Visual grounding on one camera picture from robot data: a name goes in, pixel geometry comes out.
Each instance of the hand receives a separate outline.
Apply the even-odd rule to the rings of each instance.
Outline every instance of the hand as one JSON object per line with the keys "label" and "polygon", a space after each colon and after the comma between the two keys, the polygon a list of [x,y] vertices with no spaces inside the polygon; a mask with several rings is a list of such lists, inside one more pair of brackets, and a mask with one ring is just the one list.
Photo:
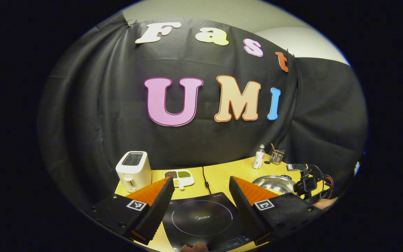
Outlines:
{"label": "hand", "polygon": [[325,209],[326,207],[334,204],[334,202],[337,200],[337,198],[334,199],[320,199],[318,202],[315,202],[313,204],[314,207],[317,207],[321,210]]}
{"label": "hand", "polygon": [[180,252],[209,252],[208,247],[203,243],[197,242],[193,247],[184,245]]}

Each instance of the black fabric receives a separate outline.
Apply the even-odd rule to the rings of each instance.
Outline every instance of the black fabric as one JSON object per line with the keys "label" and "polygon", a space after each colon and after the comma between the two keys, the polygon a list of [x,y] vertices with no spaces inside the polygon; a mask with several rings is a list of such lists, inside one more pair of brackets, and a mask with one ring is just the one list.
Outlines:
{"label": "black fabric", "polygon": [[[158,42],[134,43],[147,24],[170,21],[182,26],[158,35]],[[224,30],[229,44],[196,40],[202,27]],[[246,53],[245,38],[259,41],[264,56]],[[281,69],[276,51],[288,59],[289,72]],[[257,120],[214,120],[221,94],[218,75],[235,77],[241,91],[249,81],[260,83]],[[183,108],[181,78],[203,80],[188,124],[162,126],[149,118],[144,81],[158,77],[172,80],[169,113]],[[267,119],[271,88],[281,91],[275,121]],[[115,167],[133,150],[146,151],[152,169],[176,169],[249,158],[260,144],[270,153],[273,142],[286,148],[285,161],[317,164],[340,183],[361,153],[364,104],[345,64],[295,59],[272,42],[227,24],[168,19],[129,27],[117,13],[81,37],[51,72],[38,132],[53,179],[72,203],[87,208],[114,192],[119,181]]]}
{"label": "black fabric", "polygon": [[286,163],[317,165],[335,182],[332,198],[363,155],[368,115],[354,71],[327,59],[297,58],[298,99],[286,136]]}

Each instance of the midea logo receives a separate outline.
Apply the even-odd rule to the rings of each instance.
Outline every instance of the midea logo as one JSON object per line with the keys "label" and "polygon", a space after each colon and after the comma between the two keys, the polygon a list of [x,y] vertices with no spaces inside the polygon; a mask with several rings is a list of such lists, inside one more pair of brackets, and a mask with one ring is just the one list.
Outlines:
{"label": "midea logo", "polygon": [[196,220],[201,220],[201,219],[206,219],[206,218],[209,218],[209,216],[203,216],[203,217],[198,217],[197,216],[197,217],[195,217]]}

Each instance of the induction cooktop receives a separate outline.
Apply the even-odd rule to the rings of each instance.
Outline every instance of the induction cooktop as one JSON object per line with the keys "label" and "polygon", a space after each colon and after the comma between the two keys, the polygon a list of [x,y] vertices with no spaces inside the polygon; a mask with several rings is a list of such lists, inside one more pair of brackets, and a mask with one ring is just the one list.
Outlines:
{"label": "induction cooktop", "polygon": [[196,242],[206,244],[210,252],[225,252],[251,242],[234,204],[222,192],[171,200],[163,226],[176,252]]}

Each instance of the pink letter u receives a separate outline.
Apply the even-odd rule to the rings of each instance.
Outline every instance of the pink letter u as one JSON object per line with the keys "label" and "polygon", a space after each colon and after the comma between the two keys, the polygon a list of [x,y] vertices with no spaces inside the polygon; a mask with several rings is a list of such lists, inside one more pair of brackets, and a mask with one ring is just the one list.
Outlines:
{"label": "pink letter u", "polygon": [[197,107],[198,88],[203,80],[182,78],[179,84],[184,87],[183,110],[178,114],[166,110],[166,90],[172,81],[168,78],[152,78],[144,82],[147,87],[147,110],[150,119],[163,126],[181,126],[192,121]]}

